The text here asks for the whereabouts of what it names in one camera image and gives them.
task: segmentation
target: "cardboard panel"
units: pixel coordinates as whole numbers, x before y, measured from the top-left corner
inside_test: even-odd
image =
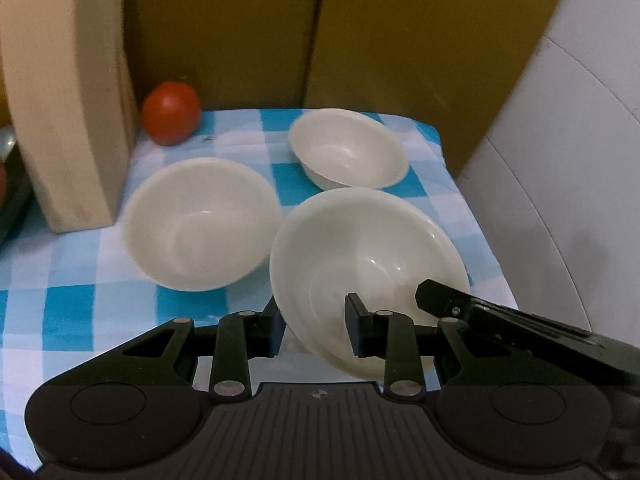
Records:
[[[430,123],[458,174],[556,1],[323,0],[305,105]]]
[[[6,101],[4,75],[2,73],[2,59],[0,58],[0,127],[7,126],[9,122],[11,122],[11,117],[9,116],[9,105]]]
[[[125,0],[138,100],[185,80],[205,108],[299,107],[316,0]]]

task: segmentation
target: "wooden knife block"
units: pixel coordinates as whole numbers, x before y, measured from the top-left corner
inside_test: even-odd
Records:
[[[116,221],[136,131],[123,0],[0,0],[20,151],[49,227]]]

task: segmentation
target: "blue checkered tablecloth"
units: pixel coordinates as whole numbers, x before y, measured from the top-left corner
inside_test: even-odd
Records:
[[[206,112],[196,134],[168,148],[144,134],[134,152],[124,201],[157,170],[196,156],[248,165],[276,189],[283,215],[318,193],[290,151],[287,131],[304,110]],[[402,140],[411,168],[386,191],[433,218],[465,263],[471,291],[514,306],[502,271],[450,177],[438,133],[411,119],[369,114]],[[24,426],[24,408],[44,381],[174,317],[216,323],[239,310],[261,310],[271,297],[268,267],[226,288],[177,292],[147,280],[127,256],[120,227],[52,234],[34,202],[24,225],[0,251],[0,446],[37,467]],[[252,360],[261,381],[339,381],[350,378],[309,354],[287,333],[280,355]],[[206,366],[196,382],[206,384]]]

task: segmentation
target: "screw head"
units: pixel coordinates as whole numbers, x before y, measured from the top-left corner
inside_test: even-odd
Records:
[[[235,397],[244,392],[244,384],[240,381],[220,381],[213,387],[213,391],[223,397]]]
[[[389,389],[401,397],[413,397],[422,391],[422,387],[415,381],[396,381]]]

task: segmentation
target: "tomato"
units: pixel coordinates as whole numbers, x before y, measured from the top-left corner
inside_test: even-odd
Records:
[[[141,120],[156,144],[183,142],[200,124],[202,109],[196,91],[186,83],[160,83],[142,104]]]

